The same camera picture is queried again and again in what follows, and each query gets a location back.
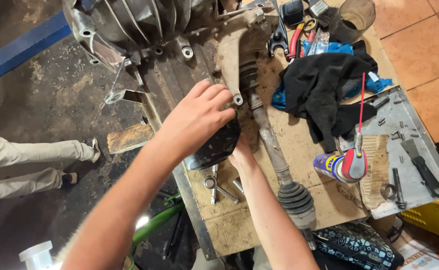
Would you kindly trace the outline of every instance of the forearm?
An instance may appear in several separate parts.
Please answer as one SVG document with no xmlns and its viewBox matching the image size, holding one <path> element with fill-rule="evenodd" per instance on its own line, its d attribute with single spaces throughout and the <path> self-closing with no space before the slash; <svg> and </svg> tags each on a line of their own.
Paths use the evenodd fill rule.
<svg viewBox="0 0 439 270">
<path fill-rule="evenodd" d="M 318 269 L 311 250 L 255 162 L 239 170 L 254 228 L 273 269 Z"/>
<path fill-rule="evenodd" d="M 131 245 L 135 224 L 180 161 L 161 153 L 154 139 L 86 218 L 63 269 L 113 269 Z"/>
</svg>

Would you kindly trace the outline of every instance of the orange tile floor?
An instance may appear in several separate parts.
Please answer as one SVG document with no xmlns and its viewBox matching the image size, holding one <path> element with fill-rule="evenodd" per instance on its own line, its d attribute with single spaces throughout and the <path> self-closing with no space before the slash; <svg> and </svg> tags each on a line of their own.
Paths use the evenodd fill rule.
<svg viewBox="0 0 439 270">
<path fill-rule="evenodd" d="M 439 0 L 374 0 L 373 24 L 408 97 L 439 142 Z"/>
</svg>

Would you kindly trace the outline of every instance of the red straw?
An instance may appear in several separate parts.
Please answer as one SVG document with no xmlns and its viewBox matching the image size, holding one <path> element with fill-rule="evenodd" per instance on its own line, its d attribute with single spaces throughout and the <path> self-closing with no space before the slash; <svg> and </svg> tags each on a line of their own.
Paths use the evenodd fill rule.
<svg viewBox="0 0 439 270">
<path fill-rule="evenodd" d="M 361 122 L 363 121 L 363 103 L 365 101 L 365 76 L 366 74 L 363 72 L 363 86 L 361 88 L 360 125 L 358 128 L 358 132 L 361 132 Z"/>
</svg>

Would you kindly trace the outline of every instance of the hand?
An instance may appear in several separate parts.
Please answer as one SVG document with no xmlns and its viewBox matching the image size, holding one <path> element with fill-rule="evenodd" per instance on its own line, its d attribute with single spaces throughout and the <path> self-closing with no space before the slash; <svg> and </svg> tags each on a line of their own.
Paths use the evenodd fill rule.
<svg viewBox="0 0 439 270">
<path fill-rule="evenodd" d="M 164 120 L 153 140 L 162 141 L 160 145 L 169 147 L 180 159 L 186 158 L 235 117 L 234 108 L 222 110 L 232 99 L 225 85 L 211 85 L 208 80 L 197 83 Z"/>
<path fill-rule="evenodd" d="M 258 163 L 251 152 L 247 136 L 244 133 L 241 133 L 233 154 L 229 156 L 229 162 L 231 162 L 231 165 L 238 170 L 240 176 L 243 172 L 249 172 L 254 167 L 258 166 Z"/>
</svg>

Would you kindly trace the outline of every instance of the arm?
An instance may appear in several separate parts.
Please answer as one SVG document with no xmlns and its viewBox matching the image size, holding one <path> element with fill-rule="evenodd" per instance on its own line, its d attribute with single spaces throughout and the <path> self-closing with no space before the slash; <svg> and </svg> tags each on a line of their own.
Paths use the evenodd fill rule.
<svg viewBox="0 0 439 270">
<path fill-rule="evenodd" d="M 166 177 L 235 117 L 233 108 L 221 110 L 231 99 L 224 85 L 202 81 L 191 89 L 88 215 L 62 270 L 114 269 L 122 264 L 139 216 Z"/>
<path fill-rule="evenodd" d="M 240 174 L 254 228 L 271 267 L 319 270 L 308 243 L 273 194 L 244 134 L 229 160 Z"/>
</svg>

